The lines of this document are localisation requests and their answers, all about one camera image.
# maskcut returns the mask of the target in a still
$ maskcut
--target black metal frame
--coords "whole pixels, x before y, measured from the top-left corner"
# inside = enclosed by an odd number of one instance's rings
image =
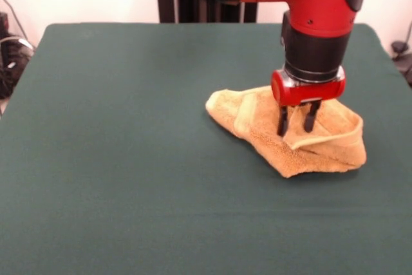
[[[178,0],[178,21],[174,0],[158,0],[161,23],[256,23],[258,5],[224,5],[216,0]]]

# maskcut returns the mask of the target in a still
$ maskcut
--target cable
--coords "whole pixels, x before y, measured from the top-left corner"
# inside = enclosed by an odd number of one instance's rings
[[[406,43],[409,42],[409,39],[411,38],[411,33],[412,33],[412,22],[411,22],[411,24],[409,25],[409,30],[408,30],[408,32],[407,32],[407,36],[406,36],[406,40],[405,40]]]
[[[3,0],[3,1],[6,3],[6,5],[7,5],[7,6],[10,8],[10,10],[12,11],[12,14],[13,14],[13,16],[14,16],[15,21],[16,21],[17,24],[19,25],[19,28],[20,28],[21,32],[23,33],[24,38],[27,40],[28,38],[27,38],[26,32],[24,31],[23,27],[21,26],[20,20],[19,20],[19,18],[17,17],[16,13],[14,12],[13,6],[12,6],[7,0]]]
[[[19,41],[21,44],[23,44],[24,46],[27,46],[29,49],[31,49],[31,50],[33,50],[33,51],[35,50],[35,47],[34,47],[34,45],[33,45],[32,43],[30,43],[27,39],[24,39],[24,38],[19,37],[19,36],[17,36],[17,35],[11,35],[11,36],[9,36],[9,37],[2,38],[2,39],[0,40],[0,44],[4,43],[4,42],[6,42],[6,41],[10,41],[10,40],[17,40],[17,41]]]

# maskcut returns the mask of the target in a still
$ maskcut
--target table surface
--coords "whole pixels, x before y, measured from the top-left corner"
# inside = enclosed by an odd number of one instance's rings
[[[411,90],[356,25],[367,164],[281,178],[205,111],[269,83],[273,24],[47,28],[0,122],[0,274],[412,274]]]

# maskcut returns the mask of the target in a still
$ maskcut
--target towel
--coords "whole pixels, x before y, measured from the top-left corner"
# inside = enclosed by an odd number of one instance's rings
[[[301,173],[343,173],[366,163],[363,119],[337,99],[322,101],[314,129],[303,129],[310,105],[288,108],[289,128],[277,135],[279,106],[270,86],[215,91],[206,102],[211,118],[246,140],[285,178]]]

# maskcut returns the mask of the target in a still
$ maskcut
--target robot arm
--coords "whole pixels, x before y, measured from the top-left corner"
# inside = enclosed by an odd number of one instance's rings
[[[287,106],[310,103],[304,124],[312,130],[322,100],[339,97],[345,86],[341,66],[363,0],[219,0],[223,3],[286,2],[281,44],[285,65],[272,74],[274,98],[281,108],[278,134],[287,130]]]

